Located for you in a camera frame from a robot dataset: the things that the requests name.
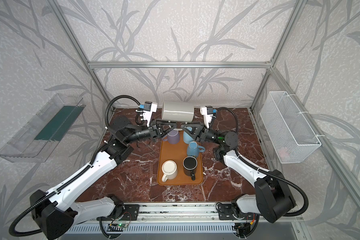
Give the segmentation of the grey mug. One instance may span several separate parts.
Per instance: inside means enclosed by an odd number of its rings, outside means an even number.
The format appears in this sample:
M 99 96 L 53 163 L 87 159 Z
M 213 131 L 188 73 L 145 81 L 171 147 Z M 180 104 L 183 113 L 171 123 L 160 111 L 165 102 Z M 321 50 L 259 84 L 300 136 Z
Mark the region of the grey mug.
M 164 101 L 162 120 L 190 123 L 194 119 L 194 105 L 186 102 Z

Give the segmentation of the white mug red inside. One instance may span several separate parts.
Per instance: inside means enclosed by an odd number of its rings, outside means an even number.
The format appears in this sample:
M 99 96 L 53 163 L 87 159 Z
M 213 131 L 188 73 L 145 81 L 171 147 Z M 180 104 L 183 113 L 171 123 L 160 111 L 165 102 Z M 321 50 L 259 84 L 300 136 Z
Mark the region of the white mug red inside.
M 162 182 L 175 179 L 178 174 L 177 164 L 172 160 L 165 161 L 162 165 L 162 172 Z

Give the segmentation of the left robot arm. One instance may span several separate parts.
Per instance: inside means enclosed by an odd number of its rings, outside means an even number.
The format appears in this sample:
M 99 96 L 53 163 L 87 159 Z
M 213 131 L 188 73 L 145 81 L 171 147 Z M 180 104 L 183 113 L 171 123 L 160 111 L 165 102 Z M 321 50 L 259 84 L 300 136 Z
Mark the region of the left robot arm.
M 109 113 L 113 104 L 120 99 L 129 99 L 138 105 L 145 125 L 132 125 L 125 116 L 112 123 Z M 30 207 L 21 213 L 9 227 L 13 237 L 27 237 L 43 233 L 47 239 L 55 240 L 72 226 L 97 217 L 120 214 L 123 202 L 115 195 L 99 200 L 77 203 L 76 199 L 99 178 L 116 168 L 133 152 L 133 142 L 164 138 L 177 126 L 175 121 L 152 120 L 156 112 L 155 103 L 143 105 L 134 97 L 120 95 L 113 98 L 105 110 L 105 125 L 110 132 L 109 140 L 98 147 L 90 161 L 66 180 L 48 191 L 37 190 L 30 196 Z

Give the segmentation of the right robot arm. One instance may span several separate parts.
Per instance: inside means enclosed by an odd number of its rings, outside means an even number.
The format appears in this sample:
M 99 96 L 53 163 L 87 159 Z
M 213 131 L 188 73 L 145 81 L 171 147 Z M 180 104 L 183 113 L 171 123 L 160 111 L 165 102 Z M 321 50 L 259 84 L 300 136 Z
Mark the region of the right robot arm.
M 212 128 L 218 110 L 207 107 L 204 122 L 181 123 L 181 129 L 197 142 L 217 145 L 214 156 L 227 167 L 244 177 L 254 188 L 254 195 L 243 195 L 234 200 L 239 212 L 263 216 L 274 223 L 281 217 L 296 217 L 309 207 L 307 194 L 296 184 L 286 180 L 278 171 L 264 169 L 238 151 L 239 130 L 217 131 Z

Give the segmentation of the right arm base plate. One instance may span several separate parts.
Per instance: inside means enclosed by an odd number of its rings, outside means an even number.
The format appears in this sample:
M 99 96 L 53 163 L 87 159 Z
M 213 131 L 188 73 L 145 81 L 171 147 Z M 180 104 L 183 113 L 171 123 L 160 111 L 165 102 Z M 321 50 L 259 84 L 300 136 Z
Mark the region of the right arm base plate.
M 216 203 L 215 208 L 221 221 L 234 221 L 236 218 L 233 215 L 232 204 Z

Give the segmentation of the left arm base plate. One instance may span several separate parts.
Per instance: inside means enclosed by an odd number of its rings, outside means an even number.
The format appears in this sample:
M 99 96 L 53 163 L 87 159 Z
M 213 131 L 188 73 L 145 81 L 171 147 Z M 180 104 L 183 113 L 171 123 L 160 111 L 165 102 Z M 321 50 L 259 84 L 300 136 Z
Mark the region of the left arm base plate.
M 127 204 L 115 208 L 114 219 L 117 221 L 136 221 L 140 205 Z

